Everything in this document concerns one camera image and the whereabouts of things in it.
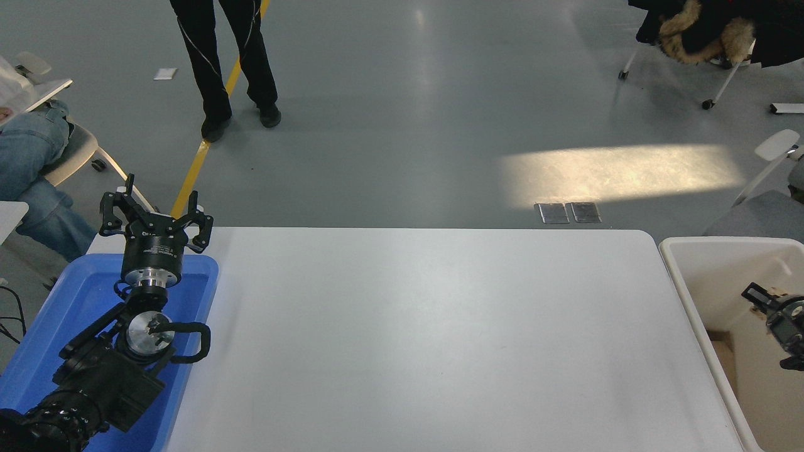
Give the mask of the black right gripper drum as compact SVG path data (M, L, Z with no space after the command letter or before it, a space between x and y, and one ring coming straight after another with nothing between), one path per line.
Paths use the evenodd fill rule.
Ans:
M788 354L802 354L802 299L773 301L768 308L766 326Z

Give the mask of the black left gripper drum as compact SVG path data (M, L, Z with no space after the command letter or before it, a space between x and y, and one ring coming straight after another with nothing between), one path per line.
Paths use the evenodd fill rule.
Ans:
M173 275L182 273L188 237L183 229L167 232L170 224L172 221L164 215L128 220L122 275L146 268L166 270Z

